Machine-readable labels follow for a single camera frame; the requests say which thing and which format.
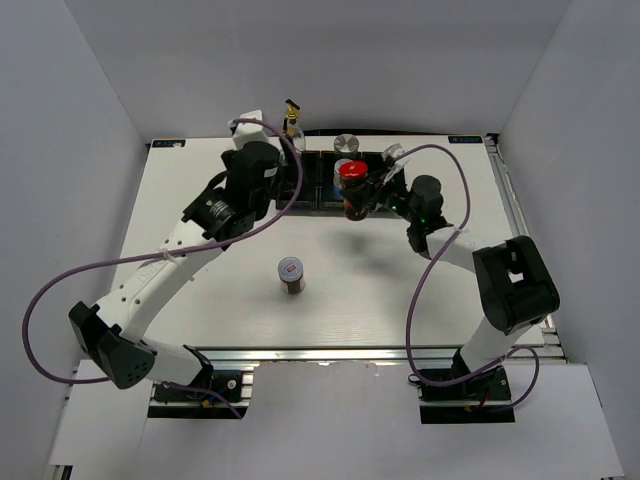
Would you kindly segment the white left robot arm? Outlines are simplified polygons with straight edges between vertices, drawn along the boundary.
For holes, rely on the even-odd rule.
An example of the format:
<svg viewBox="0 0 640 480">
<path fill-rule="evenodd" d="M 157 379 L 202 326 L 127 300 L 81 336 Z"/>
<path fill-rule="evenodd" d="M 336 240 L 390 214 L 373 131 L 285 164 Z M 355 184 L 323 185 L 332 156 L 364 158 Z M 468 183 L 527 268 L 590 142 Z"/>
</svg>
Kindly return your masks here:
<svg viewBox="0 0 640 480">
<path fill-rule="evenodd" d="M 263 219 L 273 198 L 279 150 L 250 141 L 221 156 L 225 169 L 189 204 L 165 239 L 161 256 L 94 305 L 77 303 L 69 318 L 82 350 L 120 389 L 144 378 L 170 382 L 188 398 L 211 387 L 213 368 L 197 350 L 154 341 L 145 333 L 163 307 L 227 248 L 229 239 Z"/>
</svg>

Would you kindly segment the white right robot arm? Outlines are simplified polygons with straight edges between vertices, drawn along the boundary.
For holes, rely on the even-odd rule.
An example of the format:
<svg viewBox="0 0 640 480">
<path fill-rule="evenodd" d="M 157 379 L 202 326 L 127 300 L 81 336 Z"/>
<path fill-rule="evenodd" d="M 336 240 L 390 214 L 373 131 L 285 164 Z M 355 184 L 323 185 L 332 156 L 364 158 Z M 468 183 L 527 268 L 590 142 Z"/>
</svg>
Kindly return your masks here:
<svg viewBox="0 0 640 480">
<path fill-rule="evenodd" d="M 488 385 L 486 372 L 510 355 L 516 341 L 560 306 L 560 295 L 534 241 L 525 235 L 499 242 L 449 223 L 442 213 L 441 183 L 420 175 L 410 187 L 404 174 L 382 171 L 366 181 L 366 205 L 382 206 L 409 223 L 412 250 L 428 259 L 425 275 L 444 261 L 475 275 L 483 310 L 476 331 L 455 353 L 446 377 L 415 376 L 430 387 L 452 387 L 472 399 Z"/>
</svg>

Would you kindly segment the red lid dark spice jar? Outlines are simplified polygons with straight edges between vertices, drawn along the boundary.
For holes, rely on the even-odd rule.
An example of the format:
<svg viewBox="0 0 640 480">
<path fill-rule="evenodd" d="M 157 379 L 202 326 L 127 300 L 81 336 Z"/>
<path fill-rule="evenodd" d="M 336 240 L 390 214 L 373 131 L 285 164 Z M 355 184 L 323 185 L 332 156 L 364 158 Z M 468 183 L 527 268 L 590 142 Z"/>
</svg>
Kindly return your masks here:
<svg viewBox="0 0 640 480">
<path fill-rule="evenodd" d="M 283 258 L 278 264 L 278 276 L 286 294 L 295 295 L 304 290 L 304 268 L 297 257 Z"/>
</svg>

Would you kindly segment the small brown spice jar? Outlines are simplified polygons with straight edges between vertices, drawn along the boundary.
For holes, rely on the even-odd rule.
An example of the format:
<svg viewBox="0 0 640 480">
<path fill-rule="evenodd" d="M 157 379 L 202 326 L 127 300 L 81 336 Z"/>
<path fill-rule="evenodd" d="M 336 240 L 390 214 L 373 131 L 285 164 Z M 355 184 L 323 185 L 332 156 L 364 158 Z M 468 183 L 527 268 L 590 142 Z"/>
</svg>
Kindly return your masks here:
<svg viewBox="0 0 640 480">
<path fill-rule="evenodd" d="M 364 220 L 367 216 L 365 193 L 368 165 L 360 160 L 350 160 L 338 169 L 338 176 L 346 218 L 350 221 Z"/>
</svg>

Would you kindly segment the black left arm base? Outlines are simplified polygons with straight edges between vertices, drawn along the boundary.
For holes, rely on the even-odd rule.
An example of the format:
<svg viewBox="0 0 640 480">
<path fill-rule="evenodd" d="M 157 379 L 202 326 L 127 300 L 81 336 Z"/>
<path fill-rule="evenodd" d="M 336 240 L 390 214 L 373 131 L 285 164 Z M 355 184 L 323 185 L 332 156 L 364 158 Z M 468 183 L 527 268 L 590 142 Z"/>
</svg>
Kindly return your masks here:
<svg viewBox="0 0 640 480">
<path fill-rule="evenodd" d="M 249 406 L 250 367 L 218 363 L 187 386 L 155 382 L 147 410 L 150 419 L 240 420 Z"/>
</svg>

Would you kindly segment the blue label spice jar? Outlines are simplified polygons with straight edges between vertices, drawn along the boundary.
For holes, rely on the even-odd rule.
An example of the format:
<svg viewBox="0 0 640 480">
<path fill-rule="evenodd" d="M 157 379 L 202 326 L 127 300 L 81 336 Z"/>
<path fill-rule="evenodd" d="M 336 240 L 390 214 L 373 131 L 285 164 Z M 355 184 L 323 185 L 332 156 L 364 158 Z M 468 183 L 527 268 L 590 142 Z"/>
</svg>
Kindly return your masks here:
<svg viewBox="0 0 640 480">
<path fill-rule="evenodd" d="M 341 194 L 342 186 L 341 186 L 341 178 L 340 178 L 340 168 L 347 162 L 348 162 L 347 159 L 339 159 L 334 164 L 334 170 L 333 170 L 333 197 L 335 199 L 338 199 L 338 200 L 342 199 L 342 194 Z"/>
</svg>

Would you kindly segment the silver lid pink salt jar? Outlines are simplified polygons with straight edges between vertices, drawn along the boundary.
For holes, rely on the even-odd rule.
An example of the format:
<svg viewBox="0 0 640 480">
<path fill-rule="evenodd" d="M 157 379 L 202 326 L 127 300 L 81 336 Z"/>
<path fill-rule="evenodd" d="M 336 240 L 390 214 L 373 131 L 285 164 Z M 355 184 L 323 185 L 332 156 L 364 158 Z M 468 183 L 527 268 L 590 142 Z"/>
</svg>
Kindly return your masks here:
<svg viewBox="0 0 640 480">
<path fill-rule="evenodd" d="M 343 133 L 336 136 L 333 142 L 334 151 L 344 155 L 357 153 L 359 146 L 359 139 L 350 133 Z"/>
</svg>

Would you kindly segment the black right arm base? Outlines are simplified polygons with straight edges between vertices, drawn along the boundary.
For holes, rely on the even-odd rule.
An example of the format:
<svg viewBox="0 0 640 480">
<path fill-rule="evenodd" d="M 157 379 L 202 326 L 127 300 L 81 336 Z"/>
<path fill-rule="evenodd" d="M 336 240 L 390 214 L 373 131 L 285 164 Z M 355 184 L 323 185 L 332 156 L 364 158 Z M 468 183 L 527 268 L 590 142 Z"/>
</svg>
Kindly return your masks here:
<svg viewBox="0 0 640 480">
<path fill-rule="evenodd" d="M 427 386 L 415 374 L 408 376 L 408 382 L 418 388 L 423 425 L 515 422 L 511 389 L 503 367 L 447 387 Z"/>
</svg>

